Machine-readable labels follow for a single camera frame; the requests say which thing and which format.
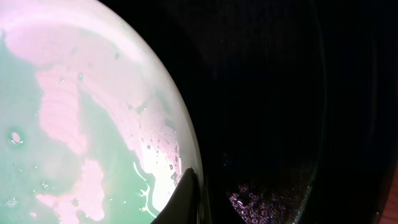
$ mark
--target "liquid surface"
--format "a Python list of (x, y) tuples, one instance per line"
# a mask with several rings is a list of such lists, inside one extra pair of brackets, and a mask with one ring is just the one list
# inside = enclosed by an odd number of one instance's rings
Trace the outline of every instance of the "liquid surface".
[(159, 214), (181, 161), (172, 108), (146, 72), (87, 30), (0, 35), (0, 223)]

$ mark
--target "pink residue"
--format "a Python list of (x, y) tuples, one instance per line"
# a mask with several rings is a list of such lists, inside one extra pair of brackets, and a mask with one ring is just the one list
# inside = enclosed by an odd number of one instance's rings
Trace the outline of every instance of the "pink residue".
[[(36, 196), (43, 204), (54, 209), (63, 224), (79, 224), (76, 215), (78, 210), (85, 212), (94, 221), (100, 221), (105, 216), (102, 208), (104, 190), (101, 181), (103, 173), (100, 166), (95, 161), (86, 160), (81, 171), (81, 178), (71, 193), (61, 197), (42, 194)], [(78, 201), (78, 205), (73, 204), (74, 200)]]
[(78, 89), (74, 79), (65, 75), (62, 67), (37, 72), (36, 77), (44, 93), (39, 111), (41, 128), (75, 154), (84, 154), (87, 142), (80, 131)]
[(78, 40), (78, 30), (63, 26), (37, 24), (7, 34), (6, 44), (19, 58), (36, 65), (62, 61)]

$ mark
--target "green liquid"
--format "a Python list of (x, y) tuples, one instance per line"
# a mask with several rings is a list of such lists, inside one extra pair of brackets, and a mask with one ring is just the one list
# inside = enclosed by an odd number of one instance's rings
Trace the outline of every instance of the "green liquid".
[[(127, 148), (109, 114), (80, 92), (79, 116), (88, 154), (75, 155), (40, 127), (43, 93), (36, 71), (34, 65), (13, 55), (0, 39), (0, 223), (57, 223), (53, 208), (38, 201), (36, 195), (69, 193), (81, 177), (85, 159), (97, 161), (104, 174), (105, 217), (95, 222), (79, 211), (80, 223), (150, 223), (153, 215), (159, 214), (151, 204), (155, 177), (139, 167), (136, 154)], [(21, 137), (21, 143), (10, 144), (13, 132)], [(42, 165), (46, 161), (53, 161), (56, 175), (45, 175)], [(137, 174), (133, 162), (145, 180)], [(140, 195), (147, 189), (148, 199)], [(146, 205), (153, 215), (141, 210)]]

